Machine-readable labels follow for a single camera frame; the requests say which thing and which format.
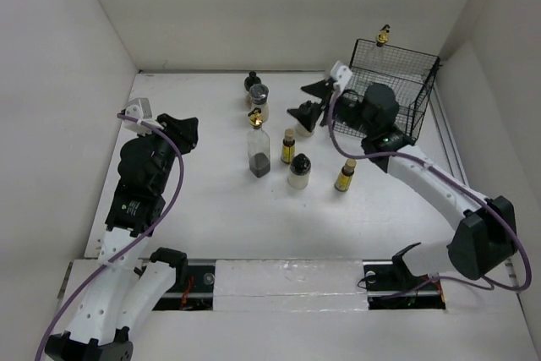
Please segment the grey-lid white powder shaker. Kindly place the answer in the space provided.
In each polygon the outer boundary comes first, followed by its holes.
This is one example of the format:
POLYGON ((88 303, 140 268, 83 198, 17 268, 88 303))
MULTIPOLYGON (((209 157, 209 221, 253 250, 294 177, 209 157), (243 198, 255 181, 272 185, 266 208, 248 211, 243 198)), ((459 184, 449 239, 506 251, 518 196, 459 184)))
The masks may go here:
POLYGON ((252 104, 251 109, 259 108, 263 122, 266 122, 269 117, 268 96, 269 89, 266 85, 254 85, 250 90, 252 104))

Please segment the clear glass bottle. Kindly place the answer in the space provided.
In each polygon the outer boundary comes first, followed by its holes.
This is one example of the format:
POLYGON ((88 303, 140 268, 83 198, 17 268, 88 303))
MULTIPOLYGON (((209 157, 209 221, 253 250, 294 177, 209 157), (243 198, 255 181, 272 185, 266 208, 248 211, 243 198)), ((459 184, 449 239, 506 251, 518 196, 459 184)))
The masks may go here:
POLYGON ((377 73, 383 68, 385 47, 389 41, 391 27, 385 24, 375 35, 374 41, 362 41, 358 62, 363 88, 370 86, 377 73))

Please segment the glass bottle with dark sauce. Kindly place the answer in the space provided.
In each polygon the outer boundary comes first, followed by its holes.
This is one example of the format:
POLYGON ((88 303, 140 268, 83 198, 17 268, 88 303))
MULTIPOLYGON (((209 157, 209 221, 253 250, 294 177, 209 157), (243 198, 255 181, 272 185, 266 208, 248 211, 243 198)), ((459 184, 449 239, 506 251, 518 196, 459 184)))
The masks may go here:
POLYGON ((247 134, 249 169, 257 178, 262 178, 271 170, 270 137, 263 130, 263 117, 258 107, 248 117, 251 126, 247 134))

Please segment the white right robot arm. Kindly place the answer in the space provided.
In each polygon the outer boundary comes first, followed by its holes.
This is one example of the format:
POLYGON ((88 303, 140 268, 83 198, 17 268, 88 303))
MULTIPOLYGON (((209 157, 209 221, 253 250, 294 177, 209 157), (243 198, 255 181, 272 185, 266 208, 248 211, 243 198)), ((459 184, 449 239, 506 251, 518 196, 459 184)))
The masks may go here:
POLYGON ((326 112, 329 125, 341 119, 359 126, 365 134, 363 158, 420 195, 454 232, 448 240, 414 242, 396 253, 391 278, 398 287, 409 288, 421 276, 449 271, 477 281, 512 255, 523 254, 512 203, 470 189, 430 161, 396 126, 399 104, 391 87, 373 83, 356 101, 343 81, 323 79, 301 89, 321 100, 311 107, 301 105, 301 120, 326 112))

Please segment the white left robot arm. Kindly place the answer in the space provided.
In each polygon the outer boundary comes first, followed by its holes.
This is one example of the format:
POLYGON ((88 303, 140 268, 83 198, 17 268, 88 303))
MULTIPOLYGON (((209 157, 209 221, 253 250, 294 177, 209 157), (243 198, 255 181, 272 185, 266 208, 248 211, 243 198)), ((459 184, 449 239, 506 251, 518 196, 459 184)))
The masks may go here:
POLYGON ((197 118, 118 118, 134 126, 124 144, 119 179, 101 240, 98 267, 65 300, 47 327, 36 358, 52 360, 128 360, 134 333, 167 290, 188 282, 184 252, 159 248, 149 264, 135 268, 156 227, 175 204, 163 193, 174 164, 199 141, 197 118))

